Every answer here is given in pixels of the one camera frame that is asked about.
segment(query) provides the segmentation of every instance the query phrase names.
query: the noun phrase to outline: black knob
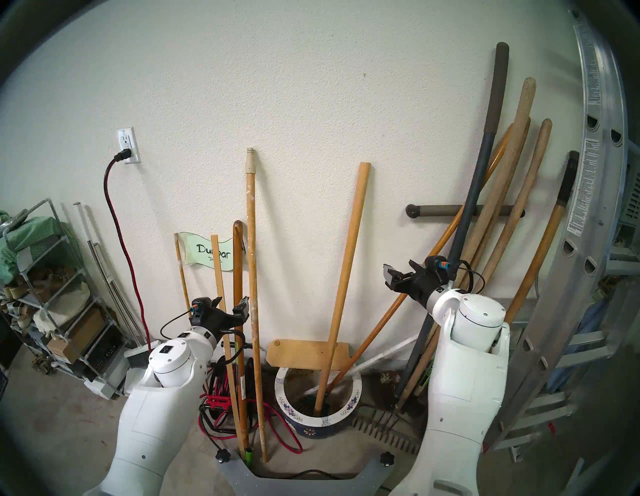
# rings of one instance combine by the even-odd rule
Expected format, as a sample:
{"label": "black knob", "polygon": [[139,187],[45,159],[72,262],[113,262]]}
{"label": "black knob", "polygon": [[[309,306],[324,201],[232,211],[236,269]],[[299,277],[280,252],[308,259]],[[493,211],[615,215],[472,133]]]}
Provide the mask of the black knob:
{"label": "black knob", "polygon": [[231,460],[231,453],[226,449],[220,449],[216,453],[216,460],[218,460],[218,463],[226,463]]}
{"label": "black knob", "polygon": [[382,465],[384,465],[385,467],[391,467],[391,465],[394,464],[395,459],[396,457],[388,451],[380,455],[380,463],[382,463]]}
{"label": "black knob", "polygon": [[409,204],[404,211],[412,219],[417,219],[420,216],[420,207],[418,205]]}

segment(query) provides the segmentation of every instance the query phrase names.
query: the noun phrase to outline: electrical outlet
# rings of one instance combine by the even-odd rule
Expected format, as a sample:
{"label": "electrical outlet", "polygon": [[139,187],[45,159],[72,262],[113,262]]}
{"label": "electrical outlet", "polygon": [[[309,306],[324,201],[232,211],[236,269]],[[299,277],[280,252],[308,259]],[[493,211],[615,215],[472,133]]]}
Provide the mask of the electrical outlet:
{"label": "electrical outlet", "polygon": [[123,129],[118,130],[118,145],[120,146],[120,151],[124,150],[125,148],[131,150],[131,157],[123,160],[125,164],[140,163],[140,152],[138,152],[136,135],[133,134],[132,127],[124,127]]}

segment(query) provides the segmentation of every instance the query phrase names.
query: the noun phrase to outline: green sign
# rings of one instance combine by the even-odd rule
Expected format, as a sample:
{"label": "green sign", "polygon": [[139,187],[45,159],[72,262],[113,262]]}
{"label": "green sign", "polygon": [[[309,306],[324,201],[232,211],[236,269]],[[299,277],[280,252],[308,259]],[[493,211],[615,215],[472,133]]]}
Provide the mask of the green sign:
{"label": "green sign", "polygon": [[[184,246],[184,263],[206,265],[215,268],[211,250],[211,240],[198,236],[192,232],[178,233],[182,245]],[[224,271],[234,269],[233,238],[218,243],[218,254],[220,256],[220,266]]]}

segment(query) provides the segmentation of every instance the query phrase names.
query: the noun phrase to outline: metal base plate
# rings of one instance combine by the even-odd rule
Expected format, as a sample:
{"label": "metal base plate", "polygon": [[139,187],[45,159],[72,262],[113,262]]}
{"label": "metal base plate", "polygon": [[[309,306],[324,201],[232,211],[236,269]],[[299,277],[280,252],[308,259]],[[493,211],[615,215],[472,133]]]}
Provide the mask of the metal base plate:
{"label": "metal base plate", "polygon": [[361,473],[353,479],[308,480],[266,479],[255,476],[236,453],[231,460],[220,463],[220,470],[227,478],[236,496],[373,496],[393,471],[393,465],[384,466],[380,459],[369,460]]}

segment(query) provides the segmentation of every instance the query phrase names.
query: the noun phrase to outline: white pole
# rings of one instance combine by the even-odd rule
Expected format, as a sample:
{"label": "white pole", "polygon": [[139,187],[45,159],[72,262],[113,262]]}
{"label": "white pole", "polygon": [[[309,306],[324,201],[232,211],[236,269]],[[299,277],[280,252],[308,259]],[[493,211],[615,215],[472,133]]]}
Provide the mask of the white pole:
{"label": "white pole", "polygon": [[[373,358],[368,359],[366,362],[362,362],[360,365],[356,365],[355,367],[350,368],[349,372],[347,372],[344,375],[344,379],[354,375],[356,372],[360,372],[360,371],[363,371],[365,369],[368,369],[370,366],[372,366],[376,362],[379,362],[380,360],[382,360],[383,358],[386,358],[389,355],[393,355],[396,351],[398,351],[399,349],[402,349],[405,346],[411,344],[416,339],[418,339],[418,335],[417,334],[412,336],[412,337],[410,337],[410,338],[405,339],[404,341],[399,342],[395,346],[392,346],[391,348],[389,348],[386,351],[383,351],[382,353],[378,353],[376,356],[374,356]],[[344,379],[342,380],[340,385],[346,384]],[[315,387],[312,387],[311,389],[308,389],[307,391],[305,391],[303,396],[307,396],[307,395],[313,394],[316,391],[318,391],[318,386],[315,386]]]}

